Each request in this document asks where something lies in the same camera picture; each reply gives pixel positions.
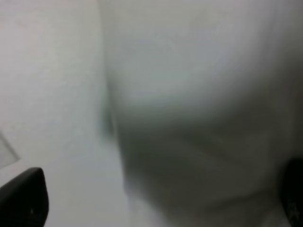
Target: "white fabric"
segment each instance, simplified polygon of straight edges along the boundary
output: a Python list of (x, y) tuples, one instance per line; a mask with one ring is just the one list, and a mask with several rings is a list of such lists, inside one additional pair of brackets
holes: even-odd
[(101, 2), (131, 226), (288, 226), (277, 185), (301, 147), (301, 3)]

